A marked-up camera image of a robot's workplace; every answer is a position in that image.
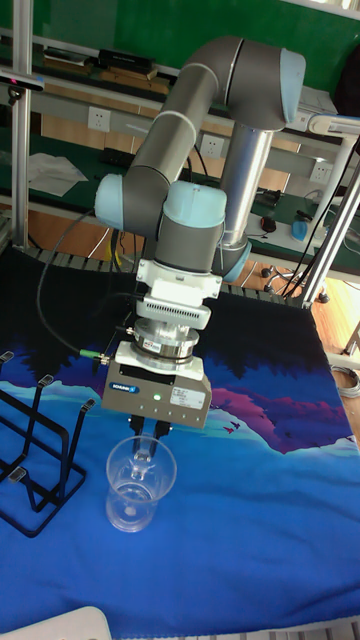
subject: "green connector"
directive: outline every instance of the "green connector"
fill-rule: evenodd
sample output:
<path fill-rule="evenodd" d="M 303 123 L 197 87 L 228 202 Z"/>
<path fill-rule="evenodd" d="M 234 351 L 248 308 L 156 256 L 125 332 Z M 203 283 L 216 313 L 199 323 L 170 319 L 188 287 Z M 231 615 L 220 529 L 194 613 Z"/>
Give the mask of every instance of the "green connector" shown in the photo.
<path fill-rule="evenodd" d="M 100 358 L 101 353 L 98 351 L 88 351 L 88 349 L 80 349 L 80 355 L 84 358 L 91 358 L 93 360 L 94 358 Z"/>

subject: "blue object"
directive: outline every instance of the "blue object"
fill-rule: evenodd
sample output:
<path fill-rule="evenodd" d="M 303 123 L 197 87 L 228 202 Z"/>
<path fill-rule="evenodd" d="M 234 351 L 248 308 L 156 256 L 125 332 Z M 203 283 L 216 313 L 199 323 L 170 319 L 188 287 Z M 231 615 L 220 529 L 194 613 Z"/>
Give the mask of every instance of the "blue object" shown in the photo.
<path fill-rule="evenodd" d="M 110 173 L 101 180 L 95 196 L 95 215 L 107 227 L 123 230 L 122 176 Z"/>
<path fill-rule="evenodd" d="M 196 346 L 212 387 L 205 429 L 174 425 L 164 439 L 178 465 L 174 487 L 146 529 L 122 533 L 106 517 L 105 466 L 132 434 L 128 416 L 100 406 L 106 367 L 94 374 L 90 360 L 51 348 L 31 304 L 38 262 L 18 254 L 7 249 L 0 260 L 0 354 L 15 353 L 0 388 L 31 403 L 35 375 L 53 372 L 40 411 L 67 427 L 90 397 L 96 405 L 75 455 L 88 472 L 83 487 L 33 540 L 0 520 L 0 634 L 85 605 L 103 610 L 113 638 L 250 632 L 358 614 L 360 457 L 311 314 L 229 294 L 214 303 Z M 81 318 L 90 320 L 97 331 L 88 349 L 103 349 L 112 332 L 107 308 L 91 320 L 107 279 L 51 273 L 59 308 L 69 310 L 58 330 L 71 340 Z M 127 275 L 116 280 L 127 290 Z M 18 421 L 3 403 L 0 415 Z M 145 422 L 148 433 L 154 426 Z M 1 457 L 10 461 L 21 448 L 8 432 L 0 423 Z M 29 470 L 40 483 L 54 473 L 41 451 Z M 0 508 L 38 518 L 24 492 L 4 480 Z"/>
<path fill-rule="evenodd" d="M 173 222 L 193 229 L 217 227 L 225 219 L 226 193 L 178 180 L 170 186 L 164 214 Z"/>
<path fill-rule="evenodd" d="M 291 235 L 295 240 L 300 240 L 302 242 L 305 240 L 307 232 L 308 225 L 305 220 L 295 220 L 295 222 L 292 223 Z"/>
<path fill-rule="evenodd" d="M 306 62 L 299 53 L 281 49 L 280 91 L 286 122 L 295 120 L 304 81 Z"/>
<path fill-rule="evenodd" d="M 233 268 L 224 277 L 224 282 L 235 282 L 244 268 L 244 264 L 249 257 L 251 251 L 251 242 L 248 241 L 244 252 L 241 254 L 239 260 L 234 264 Z"/>
<path fill-rule="evenodd" d="M 131 387 L 128 384 L 120 384 L 119 382 L 110 382 L 110 389 L 115 389 L 115 391 L 125 391 L 126 393 L 139 393 L 139 387 Z"/>

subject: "blue mat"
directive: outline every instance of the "blue mat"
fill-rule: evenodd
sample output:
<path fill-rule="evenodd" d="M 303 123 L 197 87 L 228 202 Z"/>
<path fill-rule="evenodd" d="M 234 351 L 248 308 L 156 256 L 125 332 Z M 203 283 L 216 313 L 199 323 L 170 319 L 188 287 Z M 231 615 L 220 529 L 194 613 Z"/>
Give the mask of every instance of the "blue mat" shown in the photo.
<path fill-rule="evenodd" d="M 105 515 L 105 463 L 131 435 L 127 416 L 100 407 L 106 372 L 94 376 L 90 361 L 41 328 L 40 268 L 15 251 L 0 260 L 0 347 L 16 353 L 0 388 L 30 403 L 36 380 L 52 373 L 40 410 L 70 431 L 81 403 L 97 404 L 76 454 L 88 472 L 78 493 L 34 540 L 0 520 L 0 632 L 85 605 L 102 609 L 113 637 L 123 638 L 359 614 L 359 454 L 310 314 L 230 295 L 213 303 L 198 348 L 213 387 L 206 428 L 176 427 L 164 439 L 176 483 L 149 527 L 125 534 Z M 131 290 L 133 282 L 114 286 Z M 101 274 L 53 268 L 46 314 L 79 346 L 103 348 L 124 312 L 117 302 L 94 315 L 106 286 Z M 15 418 L 5 405 L 0 414 Z M 1 457 L 17 447 L 0 426 Z M 50 480 L 40 458 L 34 468 Z M 31 521 L 8 483 L 0 484 L 5 503 Z"/>

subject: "label sticker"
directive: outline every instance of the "label sticker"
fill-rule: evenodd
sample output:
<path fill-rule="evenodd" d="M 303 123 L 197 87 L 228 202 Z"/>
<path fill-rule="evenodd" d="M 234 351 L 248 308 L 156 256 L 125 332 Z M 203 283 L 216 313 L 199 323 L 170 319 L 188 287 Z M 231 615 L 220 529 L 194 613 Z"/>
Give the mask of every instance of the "label sticker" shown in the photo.
<path fill-rule="evenodd" d="M 171 404 L 188 407 L 189 409 L 202 409 L 204 401 L 205 393 L 203 391 L 193 391 L 182 387 L 174 387 L 170 398 Z"/>
<path fill-rule="evenodd" d="M 120 382 L 110 382 L 110 389 L 115 389 L 115 391 L 126 391 L 126 393 L 139 393 L 139 387 L 133 387 L 128 384 L 121 384 Z"/>
<path fill-rule="evenodd" d="M 154 353 L 160 353 L 161 344 L 160 342 L 153 342 L 152 340 L 144 340 L 143 342 L 144 349 L 148 351 L 153 351 Z"/>

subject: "aluminum pole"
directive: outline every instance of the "aluminum pole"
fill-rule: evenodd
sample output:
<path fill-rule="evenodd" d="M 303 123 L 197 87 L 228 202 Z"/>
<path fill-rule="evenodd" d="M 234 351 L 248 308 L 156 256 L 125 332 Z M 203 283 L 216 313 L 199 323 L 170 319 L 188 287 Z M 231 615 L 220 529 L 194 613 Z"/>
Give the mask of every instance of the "aluminum pole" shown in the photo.
<path fill-rule="evenodd" d="M 360 161 L 342 199 L 330 231 L 325 238 L 311 269 L 303 292 L 303 307 L 310 307 L 335 259 L 360 202 Z"/>
<path fill-rule="evenodd" d="M 32 72 L 33 0 L 13 0 L 13 69 Z M 28 158 L 30 149 L 31 91 L 12 108 L 12 237 L 20 248 L 28 246 Z"/>
<path fill-rule="evenodd" d="M 242 238 L 273 136 L 274 131 L 234 126 L 220 181 L 227 195 L 223 246 L 236 245 Z"/>

